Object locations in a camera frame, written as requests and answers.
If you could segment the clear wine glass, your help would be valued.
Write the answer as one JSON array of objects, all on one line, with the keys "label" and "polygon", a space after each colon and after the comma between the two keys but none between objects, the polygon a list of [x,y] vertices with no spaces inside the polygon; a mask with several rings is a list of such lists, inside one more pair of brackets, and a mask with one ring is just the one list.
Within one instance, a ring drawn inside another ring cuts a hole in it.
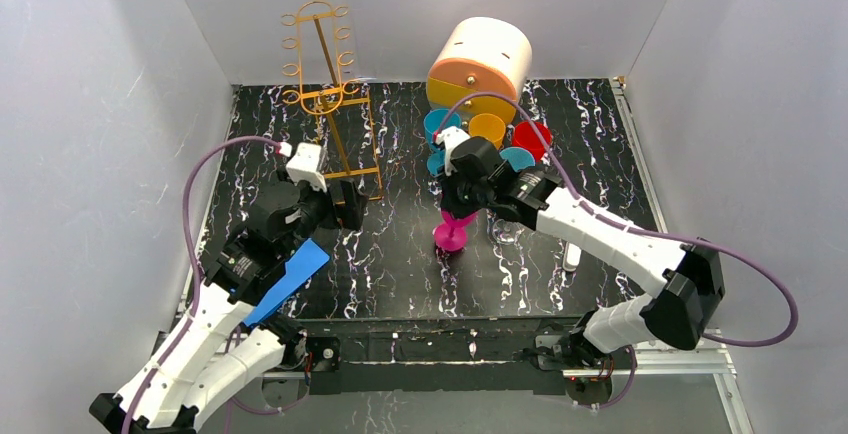
[{"label": "clear wine glass", "polygon": [[494,244],[505,246],[518,244],[523,231],[524,227],[520,223],[495,219],[489,234]]}]

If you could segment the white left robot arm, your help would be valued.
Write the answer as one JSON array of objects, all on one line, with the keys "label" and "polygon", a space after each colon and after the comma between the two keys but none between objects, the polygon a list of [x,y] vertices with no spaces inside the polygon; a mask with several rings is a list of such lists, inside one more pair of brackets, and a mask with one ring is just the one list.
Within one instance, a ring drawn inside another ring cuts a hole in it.
[{"label": "white left robot arm", "polygon": [[195,303],[148,363],[118,392],[101,393],[89,413],[110,433],[196,433],[226,401],[278,366],[302,337],[276,312],[250,323],[247,339],[221,358],[218,349],[277,285],[289,293],[311,276],[285,264],[305,253],[319,228],[358,230],[367,195],[351,180],[326,190],[308,182],[266,187],[233,229],[195,290]]}]

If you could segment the teal wine glass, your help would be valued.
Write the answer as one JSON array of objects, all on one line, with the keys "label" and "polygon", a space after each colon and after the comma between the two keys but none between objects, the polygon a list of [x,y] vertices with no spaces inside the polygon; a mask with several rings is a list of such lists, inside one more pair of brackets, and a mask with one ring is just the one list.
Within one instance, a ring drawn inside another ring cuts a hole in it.
[{"label": "teal wine glass", "polygon": [[516,173],[536,166],[536,159],[533,154],[522,147],[507,147],[502,149],[499,154],[501,163],[508,165]]},{"label": "teal wine glass", "polygon": [[447,114],[447,108],[434,109],[425,116],[423,121],[426,140],[431,150],[431,154],[427,160],[427,169],[434,177],[437,177],[445,168],[445,148],[443,145],[437,144],[435,138],[436,131],[441,126]]}]

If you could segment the red plastic wine glass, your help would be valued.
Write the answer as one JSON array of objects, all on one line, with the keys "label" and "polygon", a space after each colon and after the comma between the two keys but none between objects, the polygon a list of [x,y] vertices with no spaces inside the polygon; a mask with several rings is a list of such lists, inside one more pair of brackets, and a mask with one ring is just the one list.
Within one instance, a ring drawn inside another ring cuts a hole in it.
[{"label": "red plastic wine glass", "polygon": [[540,122],[522,121],[514,126],[512,145],[527,150],[536,161],[540,161],[547,153],[545,146],[552,145],[552,135]]}]

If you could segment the magenta plastic wine glass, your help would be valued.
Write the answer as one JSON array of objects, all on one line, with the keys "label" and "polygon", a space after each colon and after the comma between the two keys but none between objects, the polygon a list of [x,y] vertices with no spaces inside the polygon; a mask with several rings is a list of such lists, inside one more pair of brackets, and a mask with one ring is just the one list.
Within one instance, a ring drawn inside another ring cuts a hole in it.
[{"label": "magenta plastic wine glass", "polygon": [[433,230],[435,245],[446,252],[462,250],[467,242],[466,228],[477,216],[477,213],[467,217],[457,218],[446,210],[441,211],[443,222]]}]

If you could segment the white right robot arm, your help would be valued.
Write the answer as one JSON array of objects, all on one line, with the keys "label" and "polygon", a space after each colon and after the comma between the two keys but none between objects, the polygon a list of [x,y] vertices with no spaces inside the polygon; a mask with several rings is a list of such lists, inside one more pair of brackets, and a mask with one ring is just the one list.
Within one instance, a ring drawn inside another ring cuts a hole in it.
[{"label": "white right robot arm", "polygon": [[464,219],[480,210],[580,248],[628,275],[642,295],[585,314],[569,351],[589,361],[640,342],[697,347],[724,295],[718,253],[691,243],[637,234],[636,226],[583,199],[539,167],[512,168],[488,140],[448,128],[438,176],[441,207]]}]

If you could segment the yellow plastic wine glass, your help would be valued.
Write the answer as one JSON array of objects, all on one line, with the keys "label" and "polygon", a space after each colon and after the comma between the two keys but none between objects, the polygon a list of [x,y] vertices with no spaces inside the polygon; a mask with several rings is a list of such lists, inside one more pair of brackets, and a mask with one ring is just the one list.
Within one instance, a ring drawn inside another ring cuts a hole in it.
[{"label": "yellow plastic wine glass", "polygon": [[496,149],[501,149],[506,134],[506,124],[495,114],[481,113],[468,122],[468,133],[471,137],[482,137],[491,142]]}]

